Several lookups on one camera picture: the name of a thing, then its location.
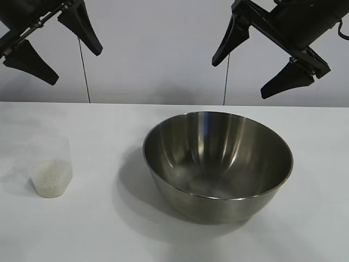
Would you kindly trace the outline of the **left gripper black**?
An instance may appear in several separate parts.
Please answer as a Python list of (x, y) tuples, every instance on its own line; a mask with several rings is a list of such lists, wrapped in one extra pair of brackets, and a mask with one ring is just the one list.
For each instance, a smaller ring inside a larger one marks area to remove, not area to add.
[(103, 47), (92, 27), (86, 5), (79, 1), (1, 1), (1, 23), (9, 31), (1, 37), (3, 64), (31, 74), (50, 85), (59, 76), (39, 56), (27, 37), (56, 13), (58, 21), (71, 30), (96, 56)]

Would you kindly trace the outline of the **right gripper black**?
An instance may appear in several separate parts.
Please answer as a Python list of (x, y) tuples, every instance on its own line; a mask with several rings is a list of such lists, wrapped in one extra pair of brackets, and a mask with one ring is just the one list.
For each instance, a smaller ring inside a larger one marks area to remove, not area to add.
[(291, 57), (285, 67), (261, 88), (270, 98), (294, 88), (310, 86), (330, 72), (329, 65), (310, 45), (345, 16), (345, 1), (278, 3), (270, 12), (253, 1), (234, 1), (226, 33), (212, 57), (218, 66), (235, 48), (248, 40), (252, 25)]

